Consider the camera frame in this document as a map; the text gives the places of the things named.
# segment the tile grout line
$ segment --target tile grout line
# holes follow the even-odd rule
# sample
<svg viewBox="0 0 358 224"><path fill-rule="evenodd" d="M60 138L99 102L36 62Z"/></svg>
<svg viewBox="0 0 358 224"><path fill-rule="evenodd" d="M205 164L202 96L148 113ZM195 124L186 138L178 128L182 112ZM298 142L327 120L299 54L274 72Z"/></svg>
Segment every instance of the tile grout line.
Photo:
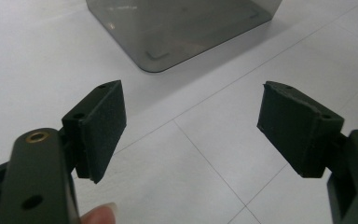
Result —
<svg viewBox="0 0 358 224"><path fill-rule="evenodd" d="M234 220L243 210L246 209L246 205L240 210L240 212L237 213L237 215L235 215L227 224L230 224L232 222L232 220Z"/></svg>
<svg viewBox="0 0 358 224"><path fill-rule="evenodd" d="M281 170L280 170L275 176L273 176L273 177L270 179L270 181L269 181L260 191L257 192L257 194L251 199L251 201L249 201L249 202L246 204L246 206L247 206L249 203L251 203L251 202L255 199L255 197L257 197L257 195L259 195L259 194L261 193L261 191L263 191L263 189L264 189L272 180L274 180L275 177L276 177L278 174L280 174L281 171L284 169L284 167L286 167L288 164L289 164L289 163L286 163L286 164L283 166L283 168L281 168Z"/></svg>
<svg viewBox="0 0 358 224"><path fill-rule="evenodd" d="M199 152L199 154L203 157L203 159L205 159L208 164L212 167L212 169L220 176L220 178L226 183L226 185L231 189L231 191L235 194L235 196L238 198L238 200L240 200L240 202L243 204L244 207L246 207L246 204L241 200L240 196L238 196L237 192L234 191L234 189L231 188L231 186L228 184L228 182L225 180L225 178L223 178L219 172L217 172L217 170L214 168L214 166L212 166L212 164L208 161L208 159L206 159L206 157L200 152L199 148L193 143L193 141L191 141L191 139L187 136L187 134L182 130L182 128L176 123L176 121L173 121L174 124L176 125L176 127L182 132L182 134L185 135L185 137L187 138L188 141L190 141L190 143L193 145L193 147Z"/></svg>
<svg viewBox="0 0 358 224"><path fill-rule="evenodd" d="M251 211L251 209L248 207L248 206L246 206L246 208L248 209L248 211L252 214L252 216L254 216L254 218L258 221L258 223L260 223L261 224L261 221L260 220L258 220L258 218L255 216L255 214Z"/></svg>
<svg viewBox="0 0 358 224"><path fill-rule="evenodd" d="M336 24L337 26L339 26L339 28L347 31L348 33L350 33L351 35L354 35L358 38L358 34L356 34L355 32L351 31L351 30L348 30L346 27L342 26L341 24Z"/></svg>
<svg viewBox="0 0 358 224"><path fill-rule="evenodd" d="M127 149L128 147L134 145L135 143L141 141L142 139L146 138L148 135L150 135L151 133L157 131L158 129L162 128L163 126L167 125L168 123L170 123L171 121L173 121L174 119L170 119L167 122L161 124L160 126L158 126L156 129L153 129L152 131L142 135L140 138L138 138L137 140L131 142L130 144L128 144L126 147L123 147L121 150L119 150L116 154L113 154L113 156L117 155L118 153L124 151L125 149Z"/></svg>
<svg viewBox="0 0 358 224"><path fill-rule="evenodd" d="M357 95L358 91L353 94L353 96L338 110L338 112L341 112Z"/></svg>
<svg viewBox="0 0 358 224"><path fill-rule="evenodd" d="M241 212L243 212L243 210L248 210L251 214L252 214L252 216L255 218L255 220L259 223L259 224L261 224L261 222L257 219L257 217L253 214L253 212L248 208L248 206L244 206L241 210L240 210L240 212L237 214L237 215L235 215L235 217L234 218L232 218L229 222L228 222L228 224L230 224Z"/></svg>
<svg viewBox="0 0 358 224"><path fill-rule="evenodd" d="M347 11L345 11L344 13L342 13L341 15L339 15L337 18L335 18L334 20L332 20L332 21L330 21L329 23L327 23L326 25L329 25L329 24L331 24L331 23L333 23L333 22L335 22L335 21L341 19L341 17L345 16L348 12L354 10L356 7L358 7L358 4L357 4L356 6L354 6L354 7L351 7L350 9L348 9Z"/></svg>

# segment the screw hole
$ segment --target screw hole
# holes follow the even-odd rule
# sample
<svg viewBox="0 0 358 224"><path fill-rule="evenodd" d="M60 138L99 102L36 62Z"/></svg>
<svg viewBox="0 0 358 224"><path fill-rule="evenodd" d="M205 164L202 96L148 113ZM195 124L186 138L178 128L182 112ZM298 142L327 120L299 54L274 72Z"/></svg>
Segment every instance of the screw hole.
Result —
<svg viewBox="0 0 358 224"><path fill-rule="evenodd" d="M82 114L82 113L78 113L78 114L74 115L74 119L81 119L83 117L84 117L84 114Z"/></svg>
<svg viewBox="0 0 358 224"><path fill-rule="evenodd" d="M43 202L41 195L34 195L22 203L22 209L31 210Z"/></svg>
<svg viewBox="0 0 358 224"><path fill-rule="evenodd" d="M46 132L31 133L30 135L27 136L26 141L28 143L37 143L47 138L48 138L48 133Z"/></svg>

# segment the white tile floor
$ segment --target white tile floor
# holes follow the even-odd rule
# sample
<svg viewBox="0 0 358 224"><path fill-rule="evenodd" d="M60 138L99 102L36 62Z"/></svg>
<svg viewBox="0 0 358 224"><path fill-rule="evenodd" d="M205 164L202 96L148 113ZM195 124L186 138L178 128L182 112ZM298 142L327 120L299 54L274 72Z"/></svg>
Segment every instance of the white tile floor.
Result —
<svg viewBox="0 0 358 224"><path fill-rule="evenodd" d="M283 0L273 21L161 74L140 71L84 0L0 1L0 163L116 79L128 127L103 181L76 180L82 213L115 201L118 223L332 223L330 173L300 178L255 125L274 80L358 129L358 0Z"/></svg>

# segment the transparent plastic box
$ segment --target transparent plastic box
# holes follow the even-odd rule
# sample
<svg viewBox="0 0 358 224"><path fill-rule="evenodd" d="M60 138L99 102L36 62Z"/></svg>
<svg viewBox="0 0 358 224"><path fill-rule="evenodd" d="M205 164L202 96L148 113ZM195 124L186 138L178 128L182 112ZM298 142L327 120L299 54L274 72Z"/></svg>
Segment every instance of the transparent plastic box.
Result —
<svg viewBox="0 0 358 224"><path fill-rule="evenodd" d="M270 21L282 0L87 0L133 61L161 72Z"/></svg>

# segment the fingernail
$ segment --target fingernail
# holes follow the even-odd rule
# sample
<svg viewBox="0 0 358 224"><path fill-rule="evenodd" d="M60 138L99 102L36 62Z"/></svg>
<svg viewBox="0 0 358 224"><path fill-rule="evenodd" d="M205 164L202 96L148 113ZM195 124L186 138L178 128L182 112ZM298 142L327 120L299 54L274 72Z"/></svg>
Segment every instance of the fingernail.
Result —
<svg viewBox="0 0 358 224"><path fill-rule="evenodd" d="M109 207L113 211L113 213L115 214L115 217L117 217L117 210L118 210L117 209L117 204L115 204L115 203L106 203L103 206Z"/></svg>

